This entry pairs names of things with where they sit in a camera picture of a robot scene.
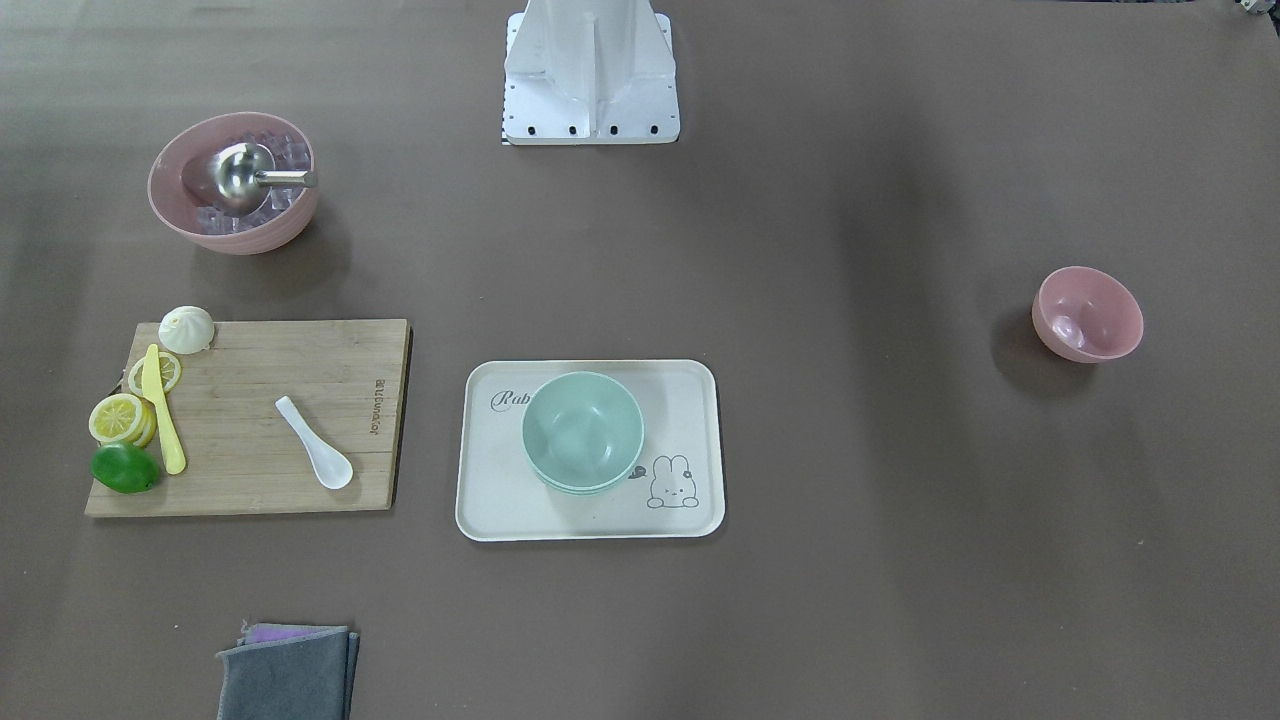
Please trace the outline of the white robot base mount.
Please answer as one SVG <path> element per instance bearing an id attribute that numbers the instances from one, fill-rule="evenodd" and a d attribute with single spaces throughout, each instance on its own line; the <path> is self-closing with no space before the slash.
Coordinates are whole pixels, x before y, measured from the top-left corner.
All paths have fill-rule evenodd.
<path id="1" fill-rule="evenodd" d="M 529 1 L 506 22 L 511 146 L 673 143 L 672 24 L 649 1 Z"/>

